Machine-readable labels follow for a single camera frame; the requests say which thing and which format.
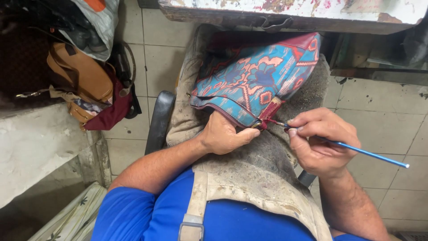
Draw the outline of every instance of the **man's right hand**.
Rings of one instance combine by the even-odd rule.
[[[357,152],[314,136],[361,148],[355,127],[327,108],[302,112],[287,124],[298,127],[298,129],[291,128],[288,134],[290,147],[296,153],[300,166],[320,178],[342,177],[346,164]]]

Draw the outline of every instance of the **blue t-shirt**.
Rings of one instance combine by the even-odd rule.
[[[105,196],[92,241],[175,241],[189,205],[194,174],[181,173],[156,198],[129,187],[117,187]],[[252,204],[228,199],[209,201],[205,208],[204,240],[314,241],[309,230],[292,217],[266,212]],[[335,241],[365,241],[341,235]]]

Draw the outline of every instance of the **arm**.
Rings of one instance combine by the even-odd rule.
[[[302,168],[319,177],[322,208],[333,237],[348,233],[373,241],[388,241],[376,207],[346,169],[357,153],[314,137],[360,148],[355,127],[327,108],[300,113],[287,123],[300,127],[288,131],[290,146]]]
[[[132,187],[159,194],[180,172],[205,154],[226,154],[258,135],[260,131],[251,128],[236,133],[235,127],[215,111],[198,136],[139,158],[113,181],[109,190]]]

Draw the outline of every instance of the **brown bag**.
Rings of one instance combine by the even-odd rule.
[[[67,101],[68,112],[81,127],[113,104],[113,84],[104,69],[75,46],[54,43],[47,58],[57,88],[51,97]]]

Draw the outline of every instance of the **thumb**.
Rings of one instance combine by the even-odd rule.
[[[248,144],[255,137],[260,135],[260,130],[256,128],[246,128],[243,131],[236,134],[235,145],[237,147]]]
[[[305,137],[299,136],[296,128],[289,129],[288,135],[290,136],[291,149],[296,153],[299,160],[305,161],[312,151],[308,140]]]

